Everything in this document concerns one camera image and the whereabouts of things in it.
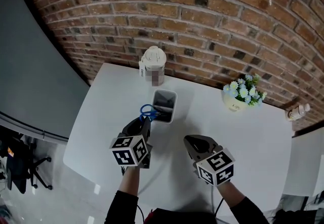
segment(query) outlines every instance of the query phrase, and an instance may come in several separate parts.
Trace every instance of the brick wall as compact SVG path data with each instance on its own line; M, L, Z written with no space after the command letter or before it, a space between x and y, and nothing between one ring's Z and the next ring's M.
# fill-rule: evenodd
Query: brick wall
M221 87L262 76L267 103L324 119L324 0L34 0L75 64L93 79L102 63L138 67L146 48L168 56L166 74Z

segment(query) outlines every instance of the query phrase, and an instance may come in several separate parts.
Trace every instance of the bottle lid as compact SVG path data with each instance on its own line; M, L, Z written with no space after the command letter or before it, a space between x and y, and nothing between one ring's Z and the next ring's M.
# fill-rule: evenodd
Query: bottle lid
M159 47L151 46L146 50L141 60L146 67L162 67L167 61L167 56Z
M305 111L306 111L306 112L309 112L309 111L310 111L310 106L309 106L309 104L305 104L304 108L305 108Z

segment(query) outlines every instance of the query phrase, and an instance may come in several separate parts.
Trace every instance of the black sleeve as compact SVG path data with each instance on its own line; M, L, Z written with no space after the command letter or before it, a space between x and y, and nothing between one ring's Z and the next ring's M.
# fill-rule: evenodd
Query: black sleeve
M137 196L117 191L107 213L105 224L134 224L137 201Z
M232 207L231 211L239 224L269 224L262 211L248 197Z

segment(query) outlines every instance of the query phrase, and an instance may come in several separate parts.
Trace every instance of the white cube with marker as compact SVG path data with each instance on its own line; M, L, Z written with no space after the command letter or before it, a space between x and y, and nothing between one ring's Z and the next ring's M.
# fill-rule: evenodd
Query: white cube with marker
M218 186L234 176L234 158L228 149L197 162L198 175L207 183Z
M120 166L138 166L148 154L143 135L114 138L109 150Z

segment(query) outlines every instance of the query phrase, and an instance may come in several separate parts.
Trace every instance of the potted plant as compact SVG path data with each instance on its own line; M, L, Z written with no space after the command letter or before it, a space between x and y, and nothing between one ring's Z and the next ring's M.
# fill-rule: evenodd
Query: potted plant
M261 106L267 93L257 90L259 79L258 75L245 75L244 79L239 78L237 81L225 85L223 88L225 105L234 112L244 110L248 106Z

